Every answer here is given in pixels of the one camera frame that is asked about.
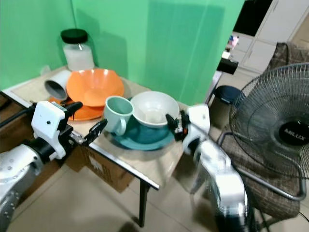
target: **bottle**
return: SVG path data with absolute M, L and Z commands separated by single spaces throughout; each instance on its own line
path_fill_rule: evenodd
M 63 52 L 66 57 L 68 68 L 71 71 L 93 69 L 92 51 L 86 44 L 88 35 L 82 29 L 67 29 L 61 32 L 64 42 Z

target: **tile floor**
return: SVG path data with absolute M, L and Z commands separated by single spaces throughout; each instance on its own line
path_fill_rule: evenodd
M 239 79 L 237 87 L 249 81 Z M 219 85 L 228 82 L 222 79 Z M 211 137 L 219 133 L 213 129 Z M 133 222 L 139 212 L 137 179 L 119 194 L 86 167 L 76 173 L 63 166 L 17 208 L 8 232 L 215 232 L 204 189 L 194 196 L 188 193 L 195 175 L 191 158 L 183 156 L 168 184 L 160 191 L 149 191 L 141 229 Z M 302 202 L 301 212 L 309 217 L 309 197 Z M 271 230 L 307 232 L 309 223 L 298 216 Z

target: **cabinet door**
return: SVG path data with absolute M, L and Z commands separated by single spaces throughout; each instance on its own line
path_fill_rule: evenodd
M 275 45 L 256 41 L 251 51 L 249 51 L 249 56 L 247 59 L 245 59 L 243 65 L 248 68 L 263 72 L 270 62 L 275 49 Z
M 239 37 L 239 42 L 236 45 L 235 49 L 242 51 L 242 52 L 247 52 L 251 43 L 252 43 L 253 37 L 250 36 L 250 35 L 243 35 L 243 34 L 240 34 L 240 33 L 237 33 L 237 32 L 233 32 L 232 34 L 234 36 Z
M 238 61 L 239 64 L 241 64 L 243 58 L 245 57 L 245 55 L 246 55 L 245 52 L 238 51 L 238 50 L 234 49 L 234 50 L 231 52 L 230 59 L 231 59 L 231 60 L 234 60 L 234 61 Z
M 273 43 L 288 41 L 308 6 L 309 0 L 275 0 L 258 38 Z

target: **black jar lid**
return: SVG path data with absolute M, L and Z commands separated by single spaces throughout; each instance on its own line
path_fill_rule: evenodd
M 61 32 L 61 38 L 67 44 L 80 44 L 87 41 L 88 35 L 82 29 L 67 29 Z

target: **chair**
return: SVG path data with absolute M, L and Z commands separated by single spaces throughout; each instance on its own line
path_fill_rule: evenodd
M 300 62 L 309 62 L 309 51 L 307 49 L 292 43 L 277 43 L 267 71 Z M 250 194 L 254 198 L 253 206 L 272 217 L 266 221 L 266 224 L 259 225 L 260 230 L 298 215 L 300 201 L 306 196 L 305 179 L 277 175 L 257 163 L 238 145 L 228 126 L 225 127 L 217 143 L 231 158 L 244 183 L 251 190 Z M 191 193 L 194 194 L 204 181 L 205 173 L 200 171 Z

